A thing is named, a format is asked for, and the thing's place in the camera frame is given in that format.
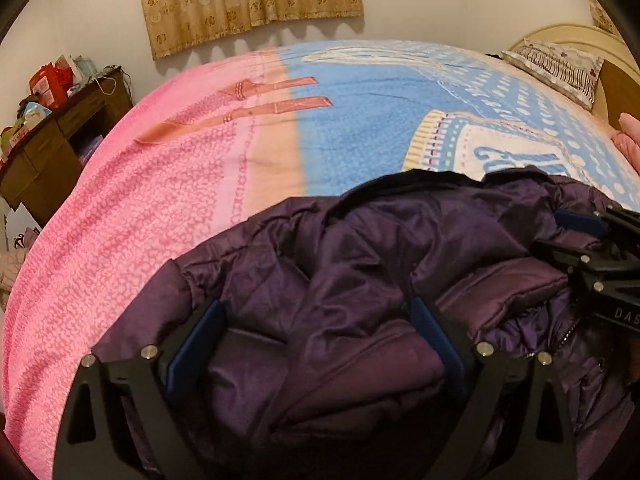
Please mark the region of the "dark purple quilted jacket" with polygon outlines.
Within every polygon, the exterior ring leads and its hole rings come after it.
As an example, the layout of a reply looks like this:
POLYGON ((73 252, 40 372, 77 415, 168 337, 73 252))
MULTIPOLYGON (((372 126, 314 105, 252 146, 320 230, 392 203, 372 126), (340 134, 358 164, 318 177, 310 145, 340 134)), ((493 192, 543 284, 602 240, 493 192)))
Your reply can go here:
POLYGON ((406 172, 291 198, 167 261, 94 351, 133 358, 220 302, 229 330, 206 344, 177 406, 214 476, 419 478, 454 416, 444 364, 410 321, 420 299, 472 341, 552 355, 587 479, 634 414, 628 354, 587 325, 567 276, 529 249, 597 248, 555 215, 609 204, 535 169, 480 181, 406 172))

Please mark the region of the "pink folded quilt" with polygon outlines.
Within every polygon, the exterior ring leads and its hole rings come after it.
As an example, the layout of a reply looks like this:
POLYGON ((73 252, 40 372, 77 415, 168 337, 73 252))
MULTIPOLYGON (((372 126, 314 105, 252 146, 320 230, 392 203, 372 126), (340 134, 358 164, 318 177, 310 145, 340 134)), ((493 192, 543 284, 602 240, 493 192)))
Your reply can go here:
POLYGON ((640 122, 631 114, 622 113, 618 123, 620 130, 612 136, 612 142, 629 165, 640 174, 640 122))

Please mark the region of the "patterned grey white pillow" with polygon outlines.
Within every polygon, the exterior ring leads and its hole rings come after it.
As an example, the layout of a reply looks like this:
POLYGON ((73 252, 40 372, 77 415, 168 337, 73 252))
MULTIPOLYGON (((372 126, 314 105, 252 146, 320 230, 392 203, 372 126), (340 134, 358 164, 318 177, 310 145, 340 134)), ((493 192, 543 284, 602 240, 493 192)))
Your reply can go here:
POLYGON ((503 51, 502 59, 592 111, 604 58, 554 42, 525 39, 514 50, 503 51))

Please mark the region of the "beige curtain right window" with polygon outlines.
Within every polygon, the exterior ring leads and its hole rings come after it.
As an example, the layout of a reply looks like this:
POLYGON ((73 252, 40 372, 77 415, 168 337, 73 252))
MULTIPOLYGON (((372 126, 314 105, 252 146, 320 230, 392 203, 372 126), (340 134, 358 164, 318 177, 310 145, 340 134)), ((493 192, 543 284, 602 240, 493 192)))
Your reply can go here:
POLYGON ((601 3, 598 0, 588 0, 588 2, 593 24, 595 24, 600 29, 605 30, 609 34, 619 37, 620 32, 615 26, 612 18, 610 18, 610 16, 604 10, 604 7, 601 6, 601 3))

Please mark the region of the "brown wooden desk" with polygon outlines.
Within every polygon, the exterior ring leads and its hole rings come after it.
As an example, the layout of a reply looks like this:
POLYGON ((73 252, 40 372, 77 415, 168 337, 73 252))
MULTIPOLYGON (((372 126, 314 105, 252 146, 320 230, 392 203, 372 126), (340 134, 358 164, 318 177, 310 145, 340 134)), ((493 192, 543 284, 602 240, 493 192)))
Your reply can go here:
POLYGON ((91 149, 132 109, 130 78, 122 67, 80 89, 17 141, 1 165, 1 197, 25 207, 40 226, 70 196, 91 149))

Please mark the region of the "pink and blue bed blanket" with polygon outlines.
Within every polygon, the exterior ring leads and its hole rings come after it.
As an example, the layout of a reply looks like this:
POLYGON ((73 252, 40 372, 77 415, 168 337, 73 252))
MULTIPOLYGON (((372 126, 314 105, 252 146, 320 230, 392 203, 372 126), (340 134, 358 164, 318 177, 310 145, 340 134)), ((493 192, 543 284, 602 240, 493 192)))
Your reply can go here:
POLYGON ((333 41, 201 65, 107 135, 28 253, 3 322, 6 435, 51 477, 80 359, 168 259, 291 196, 406 166, 479 179, 536 166, 639 205, 611 127, 496 58, 416 41, 333 41))

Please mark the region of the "red box on desk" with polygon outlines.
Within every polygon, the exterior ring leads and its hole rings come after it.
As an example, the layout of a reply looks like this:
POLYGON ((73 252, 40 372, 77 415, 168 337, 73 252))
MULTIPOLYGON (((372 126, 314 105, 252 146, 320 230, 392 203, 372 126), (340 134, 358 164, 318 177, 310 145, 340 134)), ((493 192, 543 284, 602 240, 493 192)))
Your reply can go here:
POLYGON ((38 103, 49 110, 57 110, 68 99, 67 90, 72 88, 74 74, 70 67, 49 63, 40 67, 29 79, 29 89, 38 98, 38 103))

